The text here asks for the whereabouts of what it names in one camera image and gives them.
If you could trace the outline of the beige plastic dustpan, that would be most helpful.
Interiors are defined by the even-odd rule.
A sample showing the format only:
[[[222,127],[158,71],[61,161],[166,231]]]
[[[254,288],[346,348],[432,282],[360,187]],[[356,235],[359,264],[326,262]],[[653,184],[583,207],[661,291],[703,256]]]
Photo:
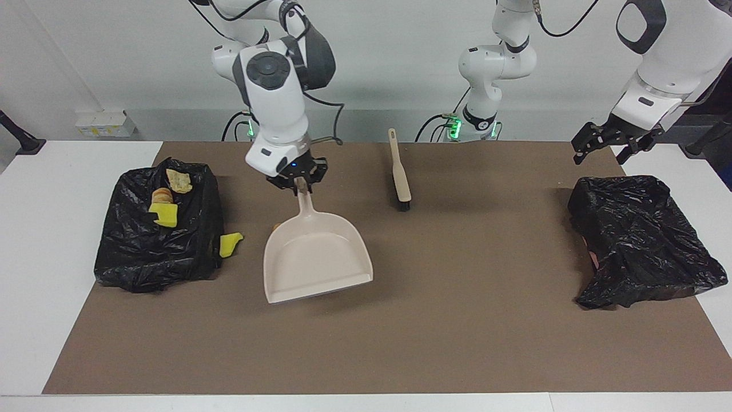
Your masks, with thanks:
[[[300,211],[273,230],[265,245],[267,302],[292,302],[373,281],[373,263],[356,227],[316,211],[304,178],[296,178],[295,188]]]

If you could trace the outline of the yellow wedge sponge piece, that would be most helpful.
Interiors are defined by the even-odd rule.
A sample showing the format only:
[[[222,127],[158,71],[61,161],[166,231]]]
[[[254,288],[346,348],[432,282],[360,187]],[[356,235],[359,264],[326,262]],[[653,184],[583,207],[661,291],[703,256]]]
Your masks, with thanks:
[[[220,249],[219,249],[219,256],[222,259],[229,258],[233,255],[236,246],[240,241],[244,239],[244,235],[240,232],[235,233],[228,233],[224,235],[220,235]]]

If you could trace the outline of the beige hand brush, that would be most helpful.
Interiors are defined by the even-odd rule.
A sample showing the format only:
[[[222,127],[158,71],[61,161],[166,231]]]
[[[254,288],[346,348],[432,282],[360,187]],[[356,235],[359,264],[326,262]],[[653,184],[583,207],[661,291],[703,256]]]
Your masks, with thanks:
[[[401,211],[409,211],[411,209],[412,194],[409,187],[408,178],[406,176],[405,167],[400,158],[397,133],[395,128],[388,130],[388,141],[392,159],[392,177],[395,185],[396,196]]]

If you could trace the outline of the black plastic bin bag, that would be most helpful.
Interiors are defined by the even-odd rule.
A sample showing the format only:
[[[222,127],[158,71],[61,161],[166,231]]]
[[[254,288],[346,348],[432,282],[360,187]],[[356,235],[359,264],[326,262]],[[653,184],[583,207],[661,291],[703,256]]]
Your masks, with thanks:
[[[163,227],[150,211],[153,192],[170,188],[168,171],[190,177],[192,190],[173,193],[176,226]],[[115,184],[94,263],[105,287],[159,292],[178,282],[208,280],[222,264],[223,212],[217,178],[201,163],[168,157],[155,167],[132,169]]]
[[[657,177],[581,177],[567,208],[596,258],[593,276],[576,298],[586,310],[665,302],[729,283]]]

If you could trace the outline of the dark furniture panel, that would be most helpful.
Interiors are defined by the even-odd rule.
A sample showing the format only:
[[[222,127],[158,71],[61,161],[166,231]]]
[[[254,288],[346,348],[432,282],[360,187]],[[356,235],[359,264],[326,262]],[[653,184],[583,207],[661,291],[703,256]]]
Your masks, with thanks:
[[[678,121],[665,134],[657,139],[661,144],[690,144],[701,137],[706,128],[696,128],[691,125],[693,114],[724,115],[732,110],[732,58],[717,76],[714,83],[698,99],[694,105],[681,115]],[[709,163],[719,175],[725,185],[732,191],[732,139],[717,141],[707,146],[699,157],[685,154],[689,159],[701,159]]]

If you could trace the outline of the brown table mat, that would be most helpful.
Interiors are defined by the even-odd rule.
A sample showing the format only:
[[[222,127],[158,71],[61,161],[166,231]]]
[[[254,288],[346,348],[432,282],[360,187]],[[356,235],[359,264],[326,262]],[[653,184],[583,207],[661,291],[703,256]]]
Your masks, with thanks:
[[[209,281],[159,294],[95,285],[44,394],[732,391],[732,358],[696,298],[584,310],[592,276],[567,202],[583,176],[565,142],[401,144],[413,196],[394,204],[387,144],[318,144],[316,209],[359,230],[368,284],[269,304],[263,252],[296,198],[244,162],[247,143],[167,142],[204,163],[227,230],[245,235]]]

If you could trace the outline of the white wall socket box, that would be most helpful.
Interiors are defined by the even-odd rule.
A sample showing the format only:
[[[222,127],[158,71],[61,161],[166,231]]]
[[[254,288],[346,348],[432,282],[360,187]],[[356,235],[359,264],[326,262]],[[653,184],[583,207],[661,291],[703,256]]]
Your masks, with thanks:
[[[120,112],[95,112],[78,114],[75,127],[85,137],[131,137],[137,130],[135,122]]]

